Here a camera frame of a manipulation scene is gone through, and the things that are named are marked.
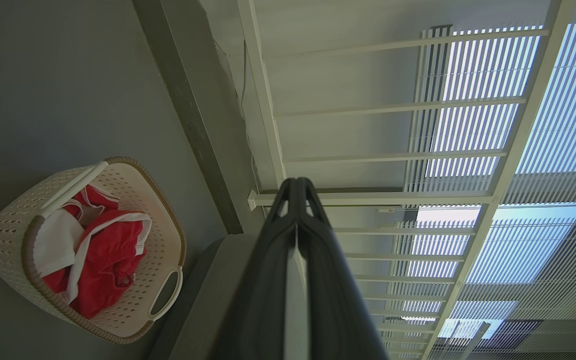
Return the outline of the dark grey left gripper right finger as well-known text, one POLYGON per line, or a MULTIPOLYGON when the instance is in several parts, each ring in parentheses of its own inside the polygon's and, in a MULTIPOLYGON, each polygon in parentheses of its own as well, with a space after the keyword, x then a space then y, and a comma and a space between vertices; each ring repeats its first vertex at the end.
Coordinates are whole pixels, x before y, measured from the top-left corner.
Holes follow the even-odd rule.
POLYGON ((297 185, 297 246, 306 264, 309 360, 387 360, 313 183, 297 185))

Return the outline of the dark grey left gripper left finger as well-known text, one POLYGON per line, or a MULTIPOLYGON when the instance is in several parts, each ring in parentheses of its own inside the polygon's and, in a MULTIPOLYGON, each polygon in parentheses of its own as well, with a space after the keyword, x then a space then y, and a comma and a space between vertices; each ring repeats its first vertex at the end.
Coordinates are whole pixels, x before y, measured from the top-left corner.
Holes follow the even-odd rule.
POLYGON ((284 180, 228 306, 210 360, 284 360, 288 262, 296 246, 291 197, 284 180))

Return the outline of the red garment with white trim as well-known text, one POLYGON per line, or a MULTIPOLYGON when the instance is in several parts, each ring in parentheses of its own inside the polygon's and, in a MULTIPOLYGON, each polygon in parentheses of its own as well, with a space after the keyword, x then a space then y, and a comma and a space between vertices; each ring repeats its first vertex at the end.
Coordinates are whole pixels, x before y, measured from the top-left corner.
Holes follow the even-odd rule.
POLYGON ((92 319, 117 303, 135 282, 153 222, 144 212, 121 210, 118 198, 93 184, 71 199, 83 207, 84 228, 74 264, 40 277, 80 316, 92 319))

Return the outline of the cream perforated laundry basket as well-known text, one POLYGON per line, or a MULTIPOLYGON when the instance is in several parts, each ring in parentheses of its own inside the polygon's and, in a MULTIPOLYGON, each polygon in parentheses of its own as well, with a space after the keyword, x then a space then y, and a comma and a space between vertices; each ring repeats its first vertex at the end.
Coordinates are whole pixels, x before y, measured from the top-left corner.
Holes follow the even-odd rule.
POLYGON ((186 239, 157 182, 137 161, 115 156, 44 178, 0 212, 0 278, 44 312, 112 344, 136 342, 169 312, 183 287, 186 239), (135 282, 114 305, 86 319, 41 280, 35 240, 48 216, 93 183, 119 199, 119 208, 151 217, 147 253, 135 282))

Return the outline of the grey fabric sofa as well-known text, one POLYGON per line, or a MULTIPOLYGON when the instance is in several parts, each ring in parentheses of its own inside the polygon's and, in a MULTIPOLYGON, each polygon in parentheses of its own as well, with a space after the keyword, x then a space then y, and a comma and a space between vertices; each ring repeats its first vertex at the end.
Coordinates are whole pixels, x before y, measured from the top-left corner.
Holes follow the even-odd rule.
MULTIPOLYGON (((236 288, 249 262, 256 237, 230 234, 198 257, 183 280, 174 306, 147 360, 205 360, 217 337, 236 288)), ((286 265, 285 354, 279 360, 310 360, 306 285, 301 257, 286 265)))

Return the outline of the dark grey skirting board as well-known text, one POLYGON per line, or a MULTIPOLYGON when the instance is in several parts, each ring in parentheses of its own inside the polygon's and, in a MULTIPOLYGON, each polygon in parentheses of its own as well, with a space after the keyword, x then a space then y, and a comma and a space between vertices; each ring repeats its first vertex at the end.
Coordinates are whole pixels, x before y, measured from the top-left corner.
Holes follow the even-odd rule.
POLYGON ((243 234, 194 91, 174 41, 162 0, 131 0, 167 94, 226 232, 243 234))

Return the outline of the white window blinds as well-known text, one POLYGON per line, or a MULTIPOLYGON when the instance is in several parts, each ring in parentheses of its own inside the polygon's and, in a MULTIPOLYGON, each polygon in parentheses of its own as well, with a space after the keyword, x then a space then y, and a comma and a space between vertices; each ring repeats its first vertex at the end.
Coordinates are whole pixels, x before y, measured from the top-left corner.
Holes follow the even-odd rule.
MULTIPOLYGON (((540 35, 419 51, 414 102, 521 97, 540 35)), ((490 188, 519 104, 413 111, 406 192, 490 188)), ((576 23, 567 25, 526 148, 427 360, 576 360, 576 23)))

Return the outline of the white slatted railing frame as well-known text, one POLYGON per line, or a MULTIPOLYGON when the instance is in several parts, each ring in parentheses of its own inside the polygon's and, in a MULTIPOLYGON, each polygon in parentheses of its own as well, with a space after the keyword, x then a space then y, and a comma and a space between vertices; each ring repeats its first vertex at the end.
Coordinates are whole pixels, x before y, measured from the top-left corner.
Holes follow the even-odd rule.
POLYGON ((478 191, 403 191, 403 192, 362 192, 362 193, 330 193, 322 194, 321 198, 328 207, 372 207, 386 205, 480 205, 478 217, 470 228, 462 228, 462 235, 469 236, 464 246, 464 252, 454 260, 455 272, 453 284, 447 296, 434 297, 434 302, 441 302, 438 311, 430 313, 435 319, 431 337, 425 342, 425 348, 420 360, 428 360, 436 344, 441 330, 457 304, 457 286, 466 280, 468 271, 473 268, 474 261, 482 250, 484 239, 492 225, 494 212, 501 203, 501 197, 507 191, 514 172, 521 159, 521 151, 528 141, 527 130, 534 125, 537 111, 546 93, 547 82, 553 73, 555 58, 562 46, 563 37, 574 13, 576 0, 549 0, 548 10, 541 28, 525 30, 500 30, 464 34, 458 36, 440 36, 436 38, 398 39, 388 43, 366 45, 361 47, 328 48, 314 51, 301 51, 294 55, 295 59, 317 56, 339 56, 344 54, 359 54, 371 51, 429 47, 445 44, 448 50, 453 43, 478 43, 489 39, 522 39, 533 38, 534 57, 531 67, 525 72, 525 88, 521 95, 479 97, 460 100, 433 100, 412 102, 410 104, 382 105, 377 107, 343 108, 321 111, 286 112, 278 114, 274 110, 270 78, 267 64, 282 60, 282 54, 264 54, 263 39, 258 22, 255 0, 237 0, 238 13, 246 41, 247 57, 250 61, 251 74, 259 104, 263 130, 269 146, 270 162, 277 185, 287 178, 286 163, 282 154, 281 139, 277 121, 298 117, 327 116, 358 116, 370 114, 386 114, 397 112, 437 111, 439 109, 474 109, 476 107, 494 107, 504 104, 514 104, 516 111, 509 122, 506 140, 503 148, 471 149, 441 152, 405 152, 402 155, 382 157, 386 162, 423 162, 445 164, 446 161, 456 161, 457 166, 464 166, 466 160, 475 158, 478 164, 487 164, 487 189, 478 191))

